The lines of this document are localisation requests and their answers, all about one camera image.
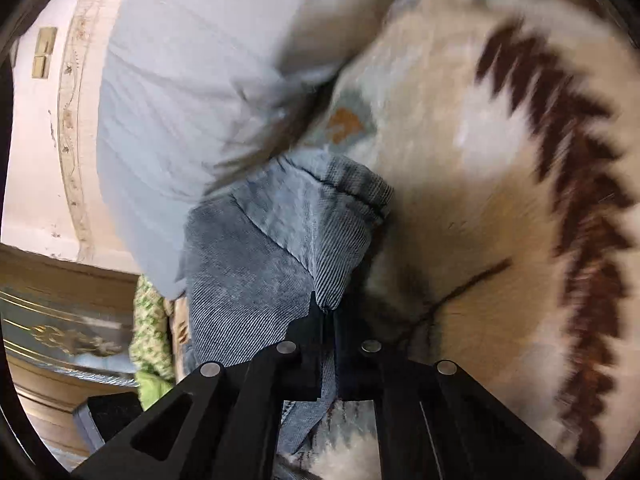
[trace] ornate carving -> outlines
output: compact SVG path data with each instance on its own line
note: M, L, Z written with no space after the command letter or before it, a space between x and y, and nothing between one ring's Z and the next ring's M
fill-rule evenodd
M122 352L122 346L105 341L99 336L87 336L77 330L66 332L50 325L34 326L30 329L31 335L50 348L59 348L65 354L77 356L91 354L96 357L108 357Z

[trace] fur rug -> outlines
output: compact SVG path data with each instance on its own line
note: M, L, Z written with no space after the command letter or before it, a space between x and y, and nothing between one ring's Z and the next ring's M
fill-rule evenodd
M367 282L377 336L437 306L409 355L456 361L592 480L640 430L639 99L625 39L569 0L421 0L345 70L320 129L396 190ZM302 462L379 478L348 426Z

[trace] brown zigzag pattern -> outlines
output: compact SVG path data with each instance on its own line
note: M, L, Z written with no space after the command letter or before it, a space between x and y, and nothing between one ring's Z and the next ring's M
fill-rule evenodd
M490 76L494 98L507 87L511 113L526 102L531 137L539 142L539 182L556 161L560 164L553 191L553 211L561 217L554 255L573 257L559 303L574 310L566 327L574 342L569 355L572 374L558 399L566 431L577 435L574 460L583 467L598 467L602 435L594 419L604 410L602 396L615 387L613 378L599 369L615 365L604 336L620 337L618 300L626 296L611 255L632 246L614 218L635 201L607 173L620 154L588 133L591 121L607 120L612 111L578 92L580 75L562 64L544 37L525 34L522 25L521 20L511 20L489 37L476 83Z

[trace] wooden cabinet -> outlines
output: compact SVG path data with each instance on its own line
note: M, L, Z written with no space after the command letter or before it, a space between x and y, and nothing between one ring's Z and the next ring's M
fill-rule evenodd
M14 385L34 428L68 468L88 455L75 407L135 386L127 348L136 280L0 246L0 316Z

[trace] denim jeans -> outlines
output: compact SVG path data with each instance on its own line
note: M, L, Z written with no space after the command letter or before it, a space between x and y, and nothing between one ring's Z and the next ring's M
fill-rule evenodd
M196 361L250 360L306 316L313 291L338 307L391 195L351 159L299 149L195 208L184 261ZM322 375L322 399L287 406L278 452L295 452L335 399L332 355Z

